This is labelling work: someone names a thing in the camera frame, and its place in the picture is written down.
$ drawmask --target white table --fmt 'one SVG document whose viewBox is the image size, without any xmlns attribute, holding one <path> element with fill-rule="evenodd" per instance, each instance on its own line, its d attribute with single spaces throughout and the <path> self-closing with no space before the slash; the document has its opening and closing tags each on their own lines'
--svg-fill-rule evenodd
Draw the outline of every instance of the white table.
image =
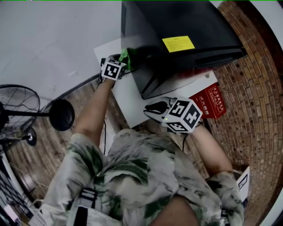
<svg viewBox="0 0 283 226">
<path fill-rule="evenodd" d="M 101 58 L 107 58 L 110 55 L 121 53 L 121 39 L 116 39 L 114 41 L 108 42 L 104 45 L 94 48 L 94 53 L 100 63 Z M 122 79 L 118 80 L 112 90 L 113 95 L 129 125 L 130 128 L 139 125 L 140 123 L 148 120 L 148 117 L 145 116 L 143 110 L 145 106 L 156 98 L 162 96 L 166 97 L 190 97 L 206 87 L 217 82 L 217 79 L 212 71 L 205 72 L 199 75 L 195 75 L 197 79 L 177 90 L 174 90 L 170 93 L 150 98 L 142 99 L 134 78 L 131 73 L 125 75 Z"/>
</svg>

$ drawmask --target red sign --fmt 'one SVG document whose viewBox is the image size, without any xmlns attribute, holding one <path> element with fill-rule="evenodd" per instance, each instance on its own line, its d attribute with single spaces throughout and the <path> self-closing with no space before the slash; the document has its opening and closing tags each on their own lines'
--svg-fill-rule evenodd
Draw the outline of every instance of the red sign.
<svg viewBox="0 0 283 226">
<path fill-rule="evenodd" d="M 202 118 L 219 118 L 226 112 L 223 99 L 214 83 L 190 97 L 203 112 Z"/>
</svg>

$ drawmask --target patterned shirt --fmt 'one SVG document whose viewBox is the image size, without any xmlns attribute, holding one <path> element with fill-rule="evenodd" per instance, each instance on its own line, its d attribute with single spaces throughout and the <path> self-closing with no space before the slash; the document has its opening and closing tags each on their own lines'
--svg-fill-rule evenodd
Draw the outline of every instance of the patterned shirt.
<svg viewBox="0 0 283 226">
<path fill-rule="evenodd" d="M 186 198 L 199 225 L 242 225 L 244 209 L 232 173 L 206 181 L 168 137 L 122 130 L 106 157 L 74 134 L 42 213 L 47 225 L 149 225 L 174 195 Z"/>
</svg>

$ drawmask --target shirt sleeve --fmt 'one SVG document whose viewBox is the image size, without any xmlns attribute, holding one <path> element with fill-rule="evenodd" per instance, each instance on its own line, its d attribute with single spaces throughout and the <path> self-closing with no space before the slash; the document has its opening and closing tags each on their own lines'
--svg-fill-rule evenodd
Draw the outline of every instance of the shirt sleeve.
<svg viewBox="0 0 283 226">
<path fill-rule="evenodd" d="M 243 225 L 244 207 L 240 189 L 232 173 L 220 172 L 207 179 L 208 185 L 220 197 L 231 226 Z"/>
<path fill-rule="evenodd" d="M 99 148 L 83 134 L 73 134 L 67 150 L 42 204 L 42 214 L 48 226 L 66 225 L 73 199 L 107 161 Z"/>
</svg>

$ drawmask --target brick wall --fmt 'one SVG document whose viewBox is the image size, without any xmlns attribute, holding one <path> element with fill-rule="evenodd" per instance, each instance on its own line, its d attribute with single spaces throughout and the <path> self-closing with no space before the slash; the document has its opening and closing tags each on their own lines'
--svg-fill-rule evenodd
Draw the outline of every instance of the brick wall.
<svg viewBox="0 0 283 226">
<path fill-rule="evenodd" d="M 245 224 L 259 225 L 283 185 L 283 52 L 250 2 L 218 9 L 248 55 L 215 71 L 227 113 L 209 124 L 233 165 L 251 167 Z"/>
</svg>

